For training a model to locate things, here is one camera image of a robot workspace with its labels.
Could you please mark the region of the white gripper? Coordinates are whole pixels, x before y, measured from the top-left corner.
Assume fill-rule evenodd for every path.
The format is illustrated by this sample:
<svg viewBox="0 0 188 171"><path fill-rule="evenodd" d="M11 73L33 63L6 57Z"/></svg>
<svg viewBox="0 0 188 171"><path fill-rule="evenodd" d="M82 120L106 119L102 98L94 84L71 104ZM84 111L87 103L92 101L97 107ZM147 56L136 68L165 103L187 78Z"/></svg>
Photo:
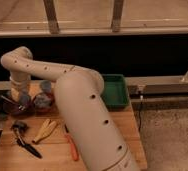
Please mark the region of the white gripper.
<svg viewBox="0 0 188 171"><path fill-rule="evenodd" d="M10 77L10 93L11 97L14 101L18 101L22 105L28 105L31 101L31 97L29 94L23 94L28 93L30 90L30 81L31 77L28 76L26 79L21 81L16 81L14 78ZM52 86L51 82L48 80L43 80L40 83L40 88L44 93L51 93L52 92Z"/></svg>

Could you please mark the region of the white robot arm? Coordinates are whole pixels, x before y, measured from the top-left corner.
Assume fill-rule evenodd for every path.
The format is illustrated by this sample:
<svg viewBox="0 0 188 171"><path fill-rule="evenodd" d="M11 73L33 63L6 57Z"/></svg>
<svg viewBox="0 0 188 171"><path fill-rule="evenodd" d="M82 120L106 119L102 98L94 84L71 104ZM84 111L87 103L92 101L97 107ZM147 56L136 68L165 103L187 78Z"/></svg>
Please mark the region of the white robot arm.
<svg viewBox="0 0 188 171"><path fill-rule="evenodd" d="M88 171L140 171L101 98L102 75L76 65L36 61L22 46L2 55L11 86L29 88L32 76L54 83L55 103Z"/></svg>

